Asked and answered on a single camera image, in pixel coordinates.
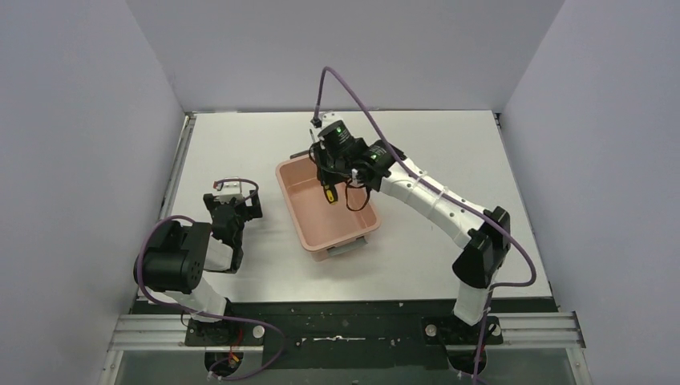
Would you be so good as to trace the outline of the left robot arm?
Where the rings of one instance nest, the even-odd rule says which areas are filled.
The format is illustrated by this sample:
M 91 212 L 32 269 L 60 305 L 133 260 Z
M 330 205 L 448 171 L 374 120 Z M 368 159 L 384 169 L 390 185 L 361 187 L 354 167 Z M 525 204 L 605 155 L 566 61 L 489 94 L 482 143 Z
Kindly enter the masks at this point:
M 170 306 L 197 322 L 214 323 L 228 317 L 229 300 L 203 278 L 205 271 L 234 274 L 244 257 L 245 223 L 263 217 L 258 191 L 206 193 L 208 222 L 175 215 L 161 221 L 145 241 L 133 268 L 140 288 L 150 296 L 162 293 Z

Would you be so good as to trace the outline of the yellow black handled screwdriver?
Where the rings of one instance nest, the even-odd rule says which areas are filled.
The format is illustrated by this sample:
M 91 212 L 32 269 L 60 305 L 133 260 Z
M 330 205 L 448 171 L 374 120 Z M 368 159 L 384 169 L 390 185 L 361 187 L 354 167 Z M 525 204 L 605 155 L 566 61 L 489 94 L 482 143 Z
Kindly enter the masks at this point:
M 311 137 L 311 140 L 312 140 L 312 144 L 310 145 L 308 156 L 309 156 L 310 160 L 313 162 L 313 160 L 312 160 L 312 145 L 313 144 L 320 144 L 320 141 L 316 139 L 316 136 L 314 135 L 314 132 L 311 128 L 309 129 L 309 133 L 310 133 L 310 137 Z M 322 188 L 323 188 L 323 195 L 326 198 L 326 201 L 330 205 L 336 204 L 337 201 L 338 201 L 338 192 L 337 192 L 337 189 L 334 187 L 334 185 L 330 184 L 330 186 L 326 186 L 326 187 L 322 186 Z

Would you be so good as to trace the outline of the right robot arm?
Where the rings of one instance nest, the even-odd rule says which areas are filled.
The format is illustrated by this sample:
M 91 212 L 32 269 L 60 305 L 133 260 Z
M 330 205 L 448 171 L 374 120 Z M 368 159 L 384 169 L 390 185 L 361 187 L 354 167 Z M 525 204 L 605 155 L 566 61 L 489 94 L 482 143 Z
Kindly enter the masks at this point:
M 509 213 L 488 210 L 452 193 L 396 147 L 377 140 L 367 145 L 350 134 L 345 122 L 331 116 L 311 121 L 318 139 L 311 144 L 310 159 L 325 199 L 334 204 L 336 189 L 358 188 L 366 194 L 383 193 L 428 219 L 461 248 L 452 270 L 459 280 L 453 315 L 469 326 L 478 326 L 498 269 L 511 248 Z

